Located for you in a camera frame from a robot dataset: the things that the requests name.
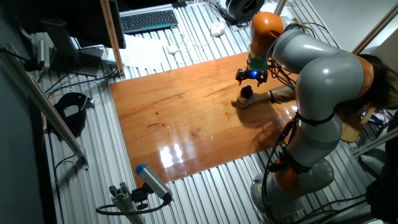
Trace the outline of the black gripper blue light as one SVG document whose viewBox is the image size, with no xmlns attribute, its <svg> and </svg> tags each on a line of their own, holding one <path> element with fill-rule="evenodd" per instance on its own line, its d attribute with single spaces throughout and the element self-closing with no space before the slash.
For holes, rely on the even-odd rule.
<svg viewBox="0 0 398 224">
<path fill-rule="evenodd" d="M 242 79 L 253 79 L 257 80 L 257 85 L 260 86 L 262 83 L 266 83 L 268 78 L 268 72 L 262 72 L 258 70 L 238 70 L 236 72 L 235 79 L 239 82 L 239 85 L 241 85 Z"/>
</svg>

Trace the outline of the person's right hand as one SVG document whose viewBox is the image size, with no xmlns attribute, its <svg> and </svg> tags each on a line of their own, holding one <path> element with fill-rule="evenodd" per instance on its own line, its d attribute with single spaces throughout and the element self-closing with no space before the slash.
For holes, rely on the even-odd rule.
<svg viewBox="0 0 398 224">
<path fill-rule="evenodd" d="M 267 103 L 270 101 L 271 95 L 269 92 L 266 93 L 253 93 L 252 97 L 244 98 L 241 94 L 238 95 L 235 101 L 231 102 L 231 105 L 235 108 L 247 108 L 248 106 L 257 103 Z"/>
</svg>

